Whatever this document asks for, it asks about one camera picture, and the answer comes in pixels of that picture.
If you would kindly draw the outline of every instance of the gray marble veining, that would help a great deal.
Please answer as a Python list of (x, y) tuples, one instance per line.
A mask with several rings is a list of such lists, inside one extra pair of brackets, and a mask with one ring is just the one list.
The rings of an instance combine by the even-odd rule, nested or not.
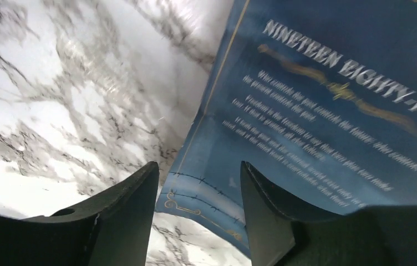
[[(0, 213), (49, 215), (148, 161), (163, 182), (231, 4), (0, 0)], [(195, 222), (157, 213), (147, 265), (249, 260)]]

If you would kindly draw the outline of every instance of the gold decorative line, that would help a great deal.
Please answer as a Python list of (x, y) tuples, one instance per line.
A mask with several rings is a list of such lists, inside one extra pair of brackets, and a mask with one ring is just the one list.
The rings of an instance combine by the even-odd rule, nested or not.
[(243, 17), (245, 16), (246, 9), (248, 8), (249, 3), (250, 3), (250, 0), (246, 0), (245, 5), (243, 7), (243, 10), (241, 11), (241, 14), (240, 14), (240, 18), (238, 19), (238, 22), (236, 23), (235, 29), (233, 30), (233, 34), (231, 35), (230, 42), (228, 43), (228, 47), (227, 47), (227, 50), (225, 52), (225, 55), (223, 56), (223, 60), (222, 60), (222, 63), (220, 64), (220, 68), (218, 70), (218, 73), (217, 73), (217, 75), (215, 77), (215, 80), (213, 81), (213, 86), (210, 89), (210, 94), (209, 94), (208, 99), (207, 99), (207, 104), (204, 107), (204, 113), (202, 114), (202, 117), (201, 117), (201, 119), (199, 121), (199, 124), (197, 124), (197, 127), (196, 127), (196, 129), (194, 131), (194, 134), (192, 135), (192, 138), (189, 141), (189, 144), (187, 146), (186, 152), (184, 152), (184, 155), (182, 156), (181, 163), (179, 164), (179, 166), (177, 168), (177, 171), (176, 171), (177, 174), (173, 178), (173, 181), (171, 183), (170, 192), (166, 195), (166, 197), (167, 197), (168, 200), (164, 203), (164, 206), (166, 208), (176, 208), (176, 209), (178, 209), (180, 211), (188, 212), (188, 213), (191, 213), (191, 214), (194, 214), (194, 215), (197, 215), (197, 216), (202, 217), (203, 219), (209, 221), (214, 226), (219, 227), (220, 229), (222, 229), (223, 231), (225, 231), (227, 234), (233, 236), (236, 240), (240, 241), (247, 248), (249, 246), (245, 242), (242, 241), (242, 236), (239, 233), (237, 233), (236, 231), (231, 230), (231, 229), (226, 230), (226, 229), (222, 228), (219, 224), (215, 223), (214, 221), (208, 219), (206, 216), (202, 215), (202, 213), (201, 213), (201, 211), (199, 209), (197, 209), (197, 210), (191, 210), (191, 209), (188, 209), (188, 208), (180, 207), (173, 198), (170, 198), (170, 196), (171, 195), (174, 196), (174, 193), (172, 192), (172, 188), (176, 184), (176, 181), (177, 181), (177, 179), (179, 177), (179, 173), (181, 172), (182, 165), (184, 164), (184, 161), (186, 160), (186, 156), (187, 156), (187, 153), (190, 150), (190, 147), (192, 145), (192, 141), (195, 139), (195, 136), (197, 135), (197, 132), (199, 130), (199, 127), (202, 124), (202, 121), (204, 120), (205, 115), (207, 114), (207, 109), (209, 108), (209, 103), (212, 100), (213, 92), (215, 91), (215, 87), (216, 87), (216, 85), (218, 83), (218, 79), (220, 77), (220, 74), (222, 73), (223, 67), (225, 66), (226, 59), (228, 58), (228, 53), (231, 50), (231, 46), (233, 44), (233, 41), (235, 40), (236, 33), (238, 32), (238, 29), (240, 27), (241, 21), (243, 20)]
[(231, 235), (232, 237), (234, 237), (234, 239), (236, 239), (237, 241), (240, 241), (245, 247), (248, 247), (248, 245), (245, 242), (242, 241), (243, 240), (243, 236), (241, 236), (241, 234), (237, 233), (235, 230), (232, 230), (232, 229), (224, 229), (219, 224), (215, 223), (214, 221), (212, 221), (209, 218), (207, 218), (206, 216), (204, 216), (199, 209), (191, 210), (191, 209), (188, 209), (188, 208), (180, 207), (177, 204), (177, 202), (174, 200), (174, 193), (172, 191), (169, 192), (168, 194), (166, 194), (166, 198), (167, 198), (167, 201), (164, 204), (166, 208), (176, 208), (176, 209), (178, 209), (180, 211), (188, 212), (188, 213), (191, 213), (191, 214), (200, 216), (200, 217), (204, 218), (205, 220), (209, 221), (214, 226), (216, 226), (216, 227), (220, 228), (221, 230), (223, 230), (225, 233), (227, 233), (227, 234)]
[(362, 113), (369, 115), (369, 116), (375, 116), (381, 119), (384, 119), (388, 122), (391, 122), (395, 124), (396, 126), (402, 128), (403, 130), (407, 131), (411, 135), (417, 137), (417, 127), (414, 121), (404, 115), (397, 114), (391, 111), (383, 110), (376, 108), (373, 105), (370, 105), (369, 103), (366, 103), (361, 98), (357, 97), (357, 95), (349, 89), (349, 83), (346, 84), (339, 84), (330, 82), (326, 75), (313, 68), (308, 68), (301, 66), (299, 64), (290, 62), (282, 55), (278, 54), (274, 50), (270, 49), (267, 45), (262, 44), (258, 47), (258, 51), (260, 53), (265, 53), (278, 61), (281, 62), (281, 65), (289, 72), (293, 74), (298, 75), (304, 75), (307, 76), (317, 82), (319, 82), (321, 85), (325, 86), (332, 94), (334, 94), (333, 100), (337, 99), (343, 99), (347, 101), (353, 102), (359, 111)]

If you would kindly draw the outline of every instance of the book cover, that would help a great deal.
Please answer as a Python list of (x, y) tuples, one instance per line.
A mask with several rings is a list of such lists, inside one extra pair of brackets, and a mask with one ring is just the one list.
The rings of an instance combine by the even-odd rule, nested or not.
[(417, 204), (417, 0), (235, 1), (156, 210), (249, 255), (241, 161), (339, 214)]

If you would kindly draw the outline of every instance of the white marble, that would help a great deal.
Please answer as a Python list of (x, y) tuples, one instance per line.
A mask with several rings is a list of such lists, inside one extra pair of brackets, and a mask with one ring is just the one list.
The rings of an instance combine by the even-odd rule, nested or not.
[[(181, 147), (233, 0), (0, 0), (0, 213), (49, 215)], [(156, 213), (147, 265), (250, 265)]]

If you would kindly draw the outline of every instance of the blue book cover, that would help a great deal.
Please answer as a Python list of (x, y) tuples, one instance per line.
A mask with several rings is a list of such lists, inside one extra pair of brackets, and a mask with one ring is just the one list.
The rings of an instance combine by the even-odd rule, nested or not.
[(156, 210), (249, 255), (241, 161), (339, 214), (417, 204), (417, 0), (235, 1)]

